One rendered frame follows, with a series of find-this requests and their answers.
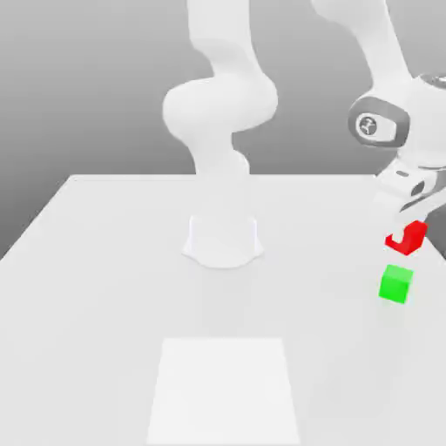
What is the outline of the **small red cube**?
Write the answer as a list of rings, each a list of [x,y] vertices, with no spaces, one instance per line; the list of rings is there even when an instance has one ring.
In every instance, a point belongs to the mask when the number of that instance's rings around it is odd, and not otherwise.
[[[427,230],[428,225],[425,222],[414,220],[405,226],[400,242],[396,242],[393,235],[390,234],[386,237],[384,244],[398,253],[408,256],[422,246]]]

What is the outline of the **small green cube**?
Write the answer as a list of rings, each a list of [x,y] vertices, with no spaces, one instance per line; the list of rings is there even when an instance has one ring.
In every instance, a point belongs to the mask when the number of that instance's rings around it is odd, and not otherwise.
[[[414,272],[397,265],[387,265],[381,278],[378,295],[388,301],[404,304]]]

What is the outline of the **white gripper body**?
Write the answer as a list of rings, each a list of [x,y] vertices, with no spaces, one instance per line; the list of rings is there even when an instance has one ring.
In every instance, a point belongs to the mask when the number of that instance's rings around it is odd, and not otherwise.
[[[426,220],[428,214],[446,204],[446,184],[374,184],[372,221],[376,226],[406,226]]]

